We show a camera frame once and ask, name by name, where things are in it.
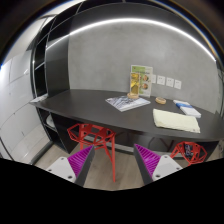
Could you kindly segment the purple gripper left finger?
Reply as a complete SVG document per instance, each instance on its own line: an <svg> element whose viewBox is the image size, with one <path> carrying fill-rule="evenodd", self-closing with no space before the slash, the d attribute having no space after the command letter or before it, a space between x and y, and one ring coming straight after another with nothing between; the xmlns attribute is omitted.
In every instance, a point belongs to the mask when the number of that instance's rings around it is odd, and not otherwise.
<svg viewBox="0 0 224 224"><path fill-rule="evenodd" d="M94 146L88 146L68 158L58 158L47 168L47 171L78 186L83 186L94 155Z"/></svg>

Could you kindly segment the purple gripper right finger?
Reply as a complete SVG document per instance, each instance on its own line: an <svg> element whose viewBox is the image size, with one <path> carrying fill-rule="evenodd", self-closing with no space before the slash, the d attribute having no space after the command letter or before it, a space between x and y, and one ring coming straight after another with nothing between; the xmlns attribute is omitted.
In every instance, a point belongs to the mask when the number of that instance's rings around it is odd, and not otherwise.
<svg viewBox="0 0 224 224"><path fill-rule="evenodd" d="M182 169L169 155L160 156L138 144L134 145L134 156L145 185Z"/></svg>

